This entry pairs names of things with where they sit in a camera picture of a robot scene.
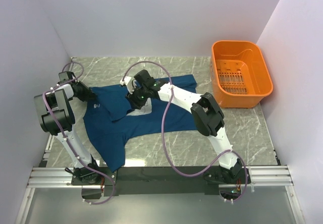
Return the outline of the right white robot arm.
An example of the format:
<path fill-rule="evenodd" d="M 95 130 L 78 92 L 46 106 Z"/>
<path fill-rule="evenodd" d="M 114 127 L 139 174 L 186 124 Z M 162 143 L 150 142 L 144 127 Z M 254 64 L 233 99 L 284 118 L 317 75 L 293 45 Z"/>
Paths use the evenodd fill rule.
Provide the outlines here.
<path fill-rule="evenodd" d="M 248 170 L 242 157 L 233 150 L 227 137 L 224 114 L 210 93 L 197 94 L 181 89 L 171 80 L 156 80 L 147 70 L 133 78 L 124 76 L 120 85 L 126 87 L 126 98 L 135 109 L 142 108 L 149 98 L 176 105 L 191 113 L 198 132 L 207 137 L 219 162 L 219 173 L 214 177 L 219 184 L 235 184 L 240 179 L 248 183 Z"/>

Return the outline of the orange plastic basket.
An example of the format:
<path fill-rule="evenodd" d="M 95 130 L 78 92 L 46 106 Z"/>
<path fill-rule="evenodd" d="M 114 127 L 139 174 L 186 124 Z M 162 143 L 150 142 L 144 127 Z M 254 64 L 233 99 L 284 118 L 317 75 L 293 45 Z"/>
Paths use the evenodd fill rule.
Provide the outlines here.
<path fill-rule="evenodd" d="M 215 42 L 209 68 L 213 95 L 222 108 L 253 108 L 273 91 L 265 60 L 255 43 Z"/>

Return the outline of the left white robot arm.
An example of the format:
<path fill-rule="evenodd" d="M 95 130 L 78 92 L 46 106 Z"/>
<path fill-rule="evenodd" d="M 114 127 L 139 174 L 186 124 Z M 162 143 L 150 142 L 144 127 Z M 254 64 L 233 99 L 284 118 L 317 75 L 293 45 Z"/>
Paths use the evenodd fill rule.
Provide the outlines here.
<path fill-rule="evenodd" d="M 75 116 L 70 101 L 76 97 L 85 102 L 96 95 L 71 71 L 59 73 L 59 82 L 49 92 L 34 97 L 40 126 L 65 147 L 73 161 L 73 170 L 65 171 L 85 185 L 98 184 L 102 180 L 99 166 L 84 147 L 75 130 Z"/>

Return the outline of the blue t shirt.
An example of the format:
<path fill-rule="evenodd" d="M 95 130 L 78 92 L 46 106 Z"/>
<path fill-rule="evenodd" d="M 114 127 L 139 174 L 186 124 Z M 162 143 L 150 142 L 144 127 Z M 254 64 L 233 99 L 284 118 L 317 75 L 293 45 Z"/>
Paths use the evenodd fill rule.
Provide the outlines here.
<path fill-rule="evenodd" d="M 120 85 L 92 87 L 95 100 L 87 103 L 83 117 L 87 136 L 111 171 L 125 164 L 125 145 L 131 138 L 161 132 L 167 103 L 148 99 L 141 109 L 132 109 L 128 92 Z"/>

